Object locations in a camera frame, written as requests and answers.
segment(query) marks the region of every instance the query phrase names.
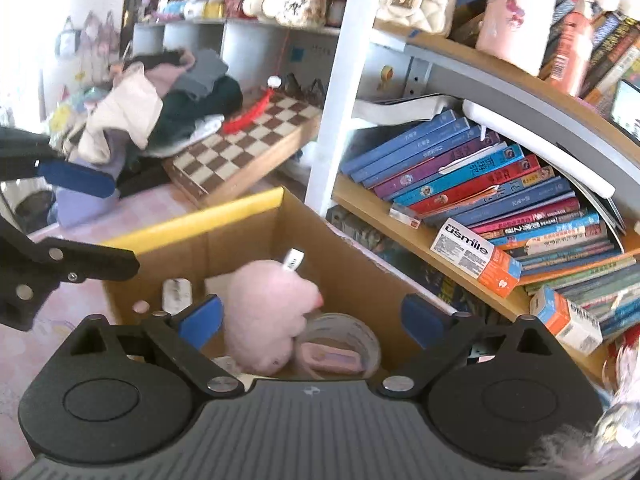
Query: purple book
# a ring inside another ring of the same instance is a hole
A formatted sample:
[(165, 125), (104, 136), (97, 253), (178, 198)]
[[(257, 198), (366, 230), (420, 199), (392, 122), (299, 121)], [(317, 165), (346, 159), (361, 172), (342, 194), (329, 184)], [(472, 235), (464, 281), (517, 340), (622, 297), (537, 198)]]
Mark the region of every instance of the purple book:
[(434, 175), (438, 173), (440, 168), (444, 166), (448, 166), (452, 162), (456, 160), (460, 160), (461, 158), (465, 158), (466, 156), (473, 155), (475, 152), (478, 152), (480, 149), (486, 148), (487, 146), (493, 146), (494, 144), (498, 144), (500, 142), (500, 136), (495, 132), (487, 132), (486, 137), (481, 142), (480, 137), (476, 137), (475, 139), (471, 139), (468, 142), (465, 142), (461, 146), (454, 148), (453, 150), (449, 150), (442, 155), (430, 158), (418, 166), (411, 168), (408, 171), (405, 171), (398, 176), (393, 177), (382, 184), (373, 188), (373, 191), (380, 198), (387, 197), (396, 193), (400, 190), (403, 190), (405, 187), (411, 186), (414, 182), (420, 182), (422, 179), (427, 178), (428, 176)]

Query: pink plush toy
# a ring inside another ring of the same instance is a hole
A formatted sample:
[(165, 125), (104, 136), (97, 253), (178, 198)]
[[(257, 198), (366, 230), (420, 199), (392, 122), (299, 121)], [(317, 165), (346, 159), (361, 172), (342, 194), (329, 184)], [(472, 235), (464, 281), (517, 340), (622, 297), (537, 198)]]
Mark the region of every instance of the pink plush toy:
[(322, 306), (318, 287), (272, 260), (252, 262), (231, 277), (225, 309), (228, 355), (242, 371), (270, 376), (293, 354), (305, 314)]

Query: white shelf post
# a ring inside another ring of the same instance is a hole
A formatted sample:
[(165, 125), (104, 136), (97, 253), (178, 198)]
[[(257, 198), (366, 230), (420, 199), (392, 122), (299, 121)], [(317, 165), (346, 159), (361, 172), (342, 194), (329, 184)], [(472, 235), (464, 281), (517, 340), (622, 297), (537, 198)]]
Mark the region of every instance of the white shelf post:
[(325, 216), (369, 49), (379, 0), (347, 0), (305, 203)]

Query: clothes pile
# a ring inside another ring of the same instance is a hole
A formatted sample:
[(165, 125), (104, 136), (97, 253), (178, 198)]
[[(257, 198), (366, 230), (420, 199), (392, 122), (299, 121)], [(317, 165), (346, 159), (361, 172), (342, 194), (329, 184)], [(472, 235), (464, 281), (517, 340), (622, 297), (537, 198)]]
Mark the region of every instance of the clothes pile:
[(123, 196), (120, 179), (215, 134), (242, 107), (237, 81), (213, 50), (137, 56), (112, 66), (113, 89), (68, 129), (61, 149), (71, 162), (110, 174), (114, 194), (101, 199), (56, 190), (56, 220), (65, 228), (113, 209)]

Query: roll of clear tape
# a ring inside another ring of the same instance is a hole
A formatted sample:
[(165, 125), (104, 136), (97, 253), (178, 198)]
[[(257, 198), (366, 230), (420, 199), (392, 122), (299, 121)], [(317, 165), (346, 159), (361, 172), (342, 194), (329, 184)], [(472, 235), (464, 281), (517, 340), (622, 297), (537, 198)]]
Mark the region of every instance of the roll of clear tape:
[(317, 340), (332, 340), (344, 345), (360, 354), (364, 368), (361, 377), (370, 378), (380, 368), (382, 352), (380, 343), (372, 330), (359, 319), (347, 314), (322, 314), (309, 320), (305, 331), (295, 341), (296, 367), (300, 374), (315, 380), (324, 378), (302, 358), (302, 344)]

